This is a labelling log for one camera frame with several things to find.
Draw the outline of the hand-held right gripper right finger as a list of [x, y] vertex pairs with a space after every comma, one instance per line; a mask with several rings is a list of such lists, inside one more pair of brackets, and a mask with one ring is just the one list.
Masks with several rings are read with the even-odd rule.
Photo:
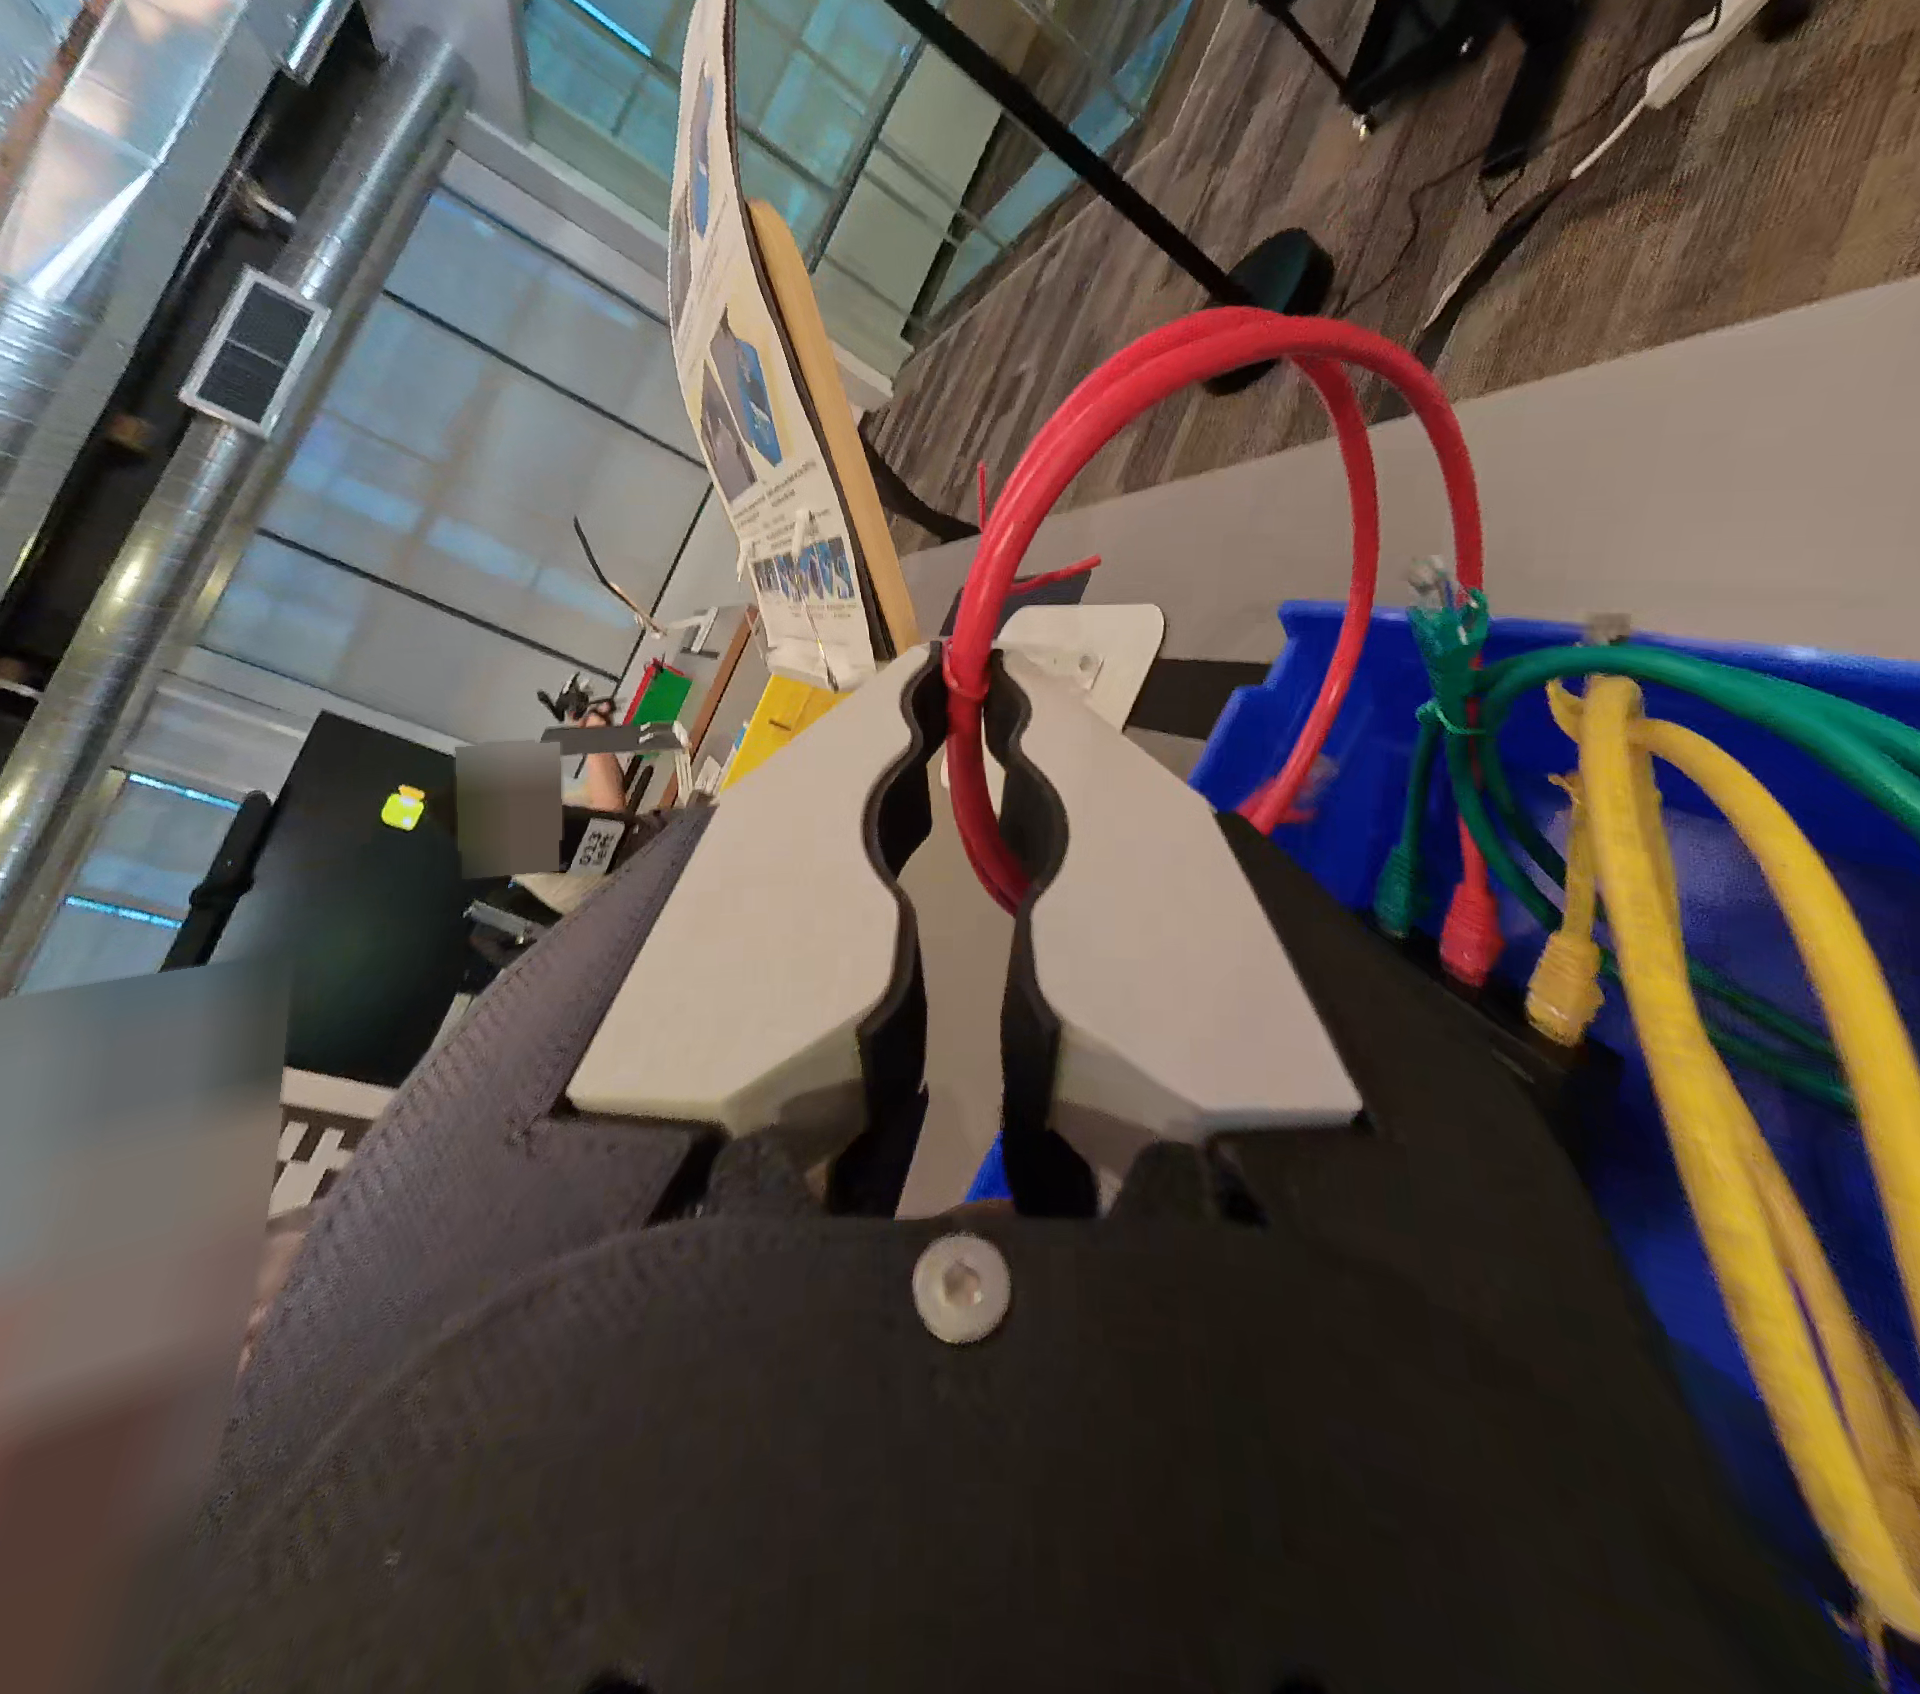
[[1150, 1145], [1346, 1128], [1361, 1090], [1265, 909], [1269, 842], [1027, 658], [996, 663], [1014, 875], [1002, 1164], [1022, 1216], [1088, 1216]]

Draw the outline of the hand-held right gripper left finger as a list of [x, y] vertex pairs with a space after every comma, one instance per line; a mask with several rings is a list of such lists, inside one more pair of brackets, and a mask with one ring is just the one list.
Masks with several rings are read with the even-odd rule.
[[830, 1212], [892, 1216], [924, 1128], [928, 992], [903, 866], [947, 740], [935, 646], [899, 655], [710, 810], [568, 1106], [776, 1131]]

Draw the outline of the black network switch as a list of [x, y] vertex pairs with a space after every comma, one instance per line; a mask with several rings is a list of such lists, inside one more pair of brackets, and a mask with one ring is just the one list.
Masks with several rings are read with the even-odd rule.
[[1523, 984], [1500, 969], [1489, 973], [1480, 986], [1465, 986], [1445, 973], [1437, 939], [1430, 933], [1394, 936], [1371, 912], [1361, 912], [1358, 923], [1406, 969], [1423, 992], [1430, 1016], [1467, 1034], [1480, 1051], [1502, 1066], [1560, 1145], [1574, 1151], [1603, 1128], [1622, 1081], [1618, 1051], [1587, 1035], [1572, 1044], [1548, 1035], [1524, 1010]]

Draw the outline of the yellow plastic bin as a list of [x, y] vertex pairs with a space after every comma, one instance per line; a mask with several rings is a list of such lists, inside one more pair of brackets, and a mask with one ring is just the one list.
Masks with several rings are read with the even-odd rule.
[[732, 788], [748, 772], [792, 744], [808, 725], [822, 720], [843, 694], [817, 688], [792, 676], [769, 676], [754, 711], [737, 731], [728, 768], [718, 777], [718, 791]]

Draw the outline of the black monitor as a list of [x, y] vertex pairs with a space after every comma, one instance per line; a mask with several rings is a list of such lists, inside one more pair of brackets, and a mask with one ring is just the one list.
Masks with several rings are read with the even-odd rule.
[[455, 769], [452, 753], [320, 711], [276, 794], [239, 802], [163, 969], [275, 961], [289, 1068], [404, 1081], [470, 954]]

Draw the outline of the laminated instruction sheet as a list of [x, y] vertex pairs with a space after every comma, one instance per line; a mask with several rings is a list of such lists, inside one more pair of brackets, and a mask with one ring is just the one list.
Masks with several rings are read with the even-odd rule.
[[756, 252], [737, 162], [737, 0], [693, 0], [670, 181], [670, 341], [773, 673], [852, 690], [881, 628], [843, 478]]

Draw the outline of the black stanchion pole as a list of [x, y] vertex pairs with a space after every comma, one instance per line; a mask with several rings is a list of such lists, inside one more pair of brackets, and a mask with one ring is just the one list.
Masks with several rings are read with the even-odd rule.
[[1306, 230], [1262, 239], [1235, 265], [1217, 265], [1188, 232], [1155, 208], [1101, 151], [1087, 145], [1014, 71], [966, 32], [932, 0], [877, 0], [935, 49], [973, 91], [1062, 162], [1075, 182], [1116, 210], [1150, 247], [1202, 287], [1209, 307], [1260, 307], [1317, 314], [1331, 295], [1332, 262]]

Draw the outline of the white air vent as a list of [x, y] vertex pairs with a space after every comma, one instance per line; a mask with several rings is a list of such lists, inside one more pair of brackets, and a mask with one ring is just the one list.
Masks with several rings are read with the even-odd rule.
[[330, 307], [245, 265], [178, 387], [178, 403], [234, 430], [271, 435], [326, 322]]

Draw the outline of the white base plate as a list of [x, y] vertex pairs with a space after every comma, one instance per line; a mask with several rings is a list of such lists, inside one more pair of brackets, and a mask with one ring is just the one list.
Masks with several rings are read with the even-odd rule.
[[1028, 596], [1003, 624], [992, 646], [1075, 690], [1088, 711], [1124, 728], [1150, 679], [1166, 636], [1166, 614], [1155, 602], [1038, 602]]

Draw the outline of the round metal air duct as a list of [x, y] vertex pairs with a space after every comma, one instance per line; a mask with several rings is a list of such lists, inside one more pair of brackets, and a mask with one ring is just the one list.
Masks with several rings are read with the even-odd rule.
[[[275, 265], [246, 269], [182, 387], [189, 424], [138, 511], [2, 764], [2, 992], [40, 933], [110, 809], [110, 774], [156, 684], [217, 609], [372, 295], [414, 232], [470, 107], [472, 67], [416, 23], [381, 63]], [[204, 393], [237, 362], [234, 328], [257, 298], [298, 317], [298, 345], [264, 362], [276, 393], [242, 417]]]

